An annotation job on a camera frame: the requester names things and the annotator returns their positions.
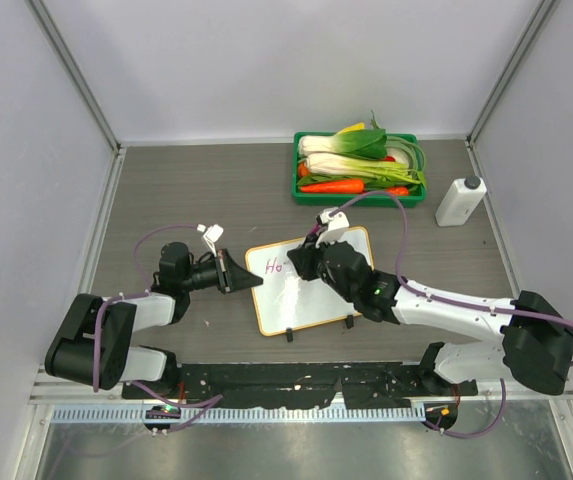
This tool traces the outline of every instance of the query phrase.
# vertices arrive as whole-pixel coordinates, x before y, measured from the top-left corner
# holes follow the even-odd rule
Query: green tray
[[[343,193],[302,193],[297,190],[297,165],[299,163],[299,156],[297,155],[297,147],[299,145],[299,139],[304,135],[319,135],[319,136],[330,136],[334,133],[329,132],[297,132],[295,134],[295,148],[293,149],[293,179],[292,179],[292,192],[295,198],[295,203],[300,205],[341,205],[347,202],[356,195],[353,194],[343,194]],[[410,135],[407,133],[391,133],[388,136],[401,137],[404,140],[408,140],[411,143],[417,143],[417,137],[415,135]],[[399,197],[399,201],[405,207],[414,207],[419,202],[424,201],[426,198],[426,187],[420,185],[419,195],[409,195],[408,197]],[[372,197],[366,197],[363,200],[355,204],[356,206],[362,207],[395,207],[395,202],[386,195],[373,195]]]

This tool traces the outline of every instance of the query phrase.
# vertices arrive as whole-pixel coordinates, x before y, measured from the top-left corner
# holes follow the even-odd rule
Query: bottle cap
[[[464,179],[464,186],[471,190],[476,190],[481,184],[482,181],[475,175],[469,175]]]

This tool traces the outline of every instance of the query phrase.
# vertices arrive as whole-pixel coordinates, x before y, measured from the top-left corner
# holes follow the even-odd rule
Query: whiteboard stand
[[[303,238],[251,248],[246,252],[246,268],[264,279],[252,289],[257,323],[262,335],[286,334],[289,342],[293,332],[324,323],[344,320],[347,328],[361,315],[320,279],[310,282],[297,275],[286,255],[303,242]],[[363,227],[350,228],[342,237],[355,251],[366,257],[373,267],[368,232]]]

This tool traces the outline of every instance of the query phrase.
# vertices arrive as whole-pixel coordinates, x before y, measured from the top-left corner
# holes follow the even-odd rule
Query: carrot
[[[313,183],[300,187],[303,193],[362,193],[364,181],[359,178],[336,180],[334,182]]]
[[[407,197],[408,195],[410,195],[410,192],[406,187],[392,187],[392,188],[387,188],[386,191],[388,193],[392,193],[396,197]]]
[[[302,162],[299,164],[299,167],[297,167],[297,176],[299,178],[303,178],[306,175],[308,175],[310,172],[308,171],[308,169],[306,168],[306,163]]]

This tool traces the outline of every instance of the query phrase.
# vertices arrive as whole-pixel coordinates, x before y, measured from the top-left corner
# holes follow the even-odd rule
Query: white plastic bottle
[[[486,195],[484,181],[475,175],[455,180],[435,213],[440,227],[463,225]]]

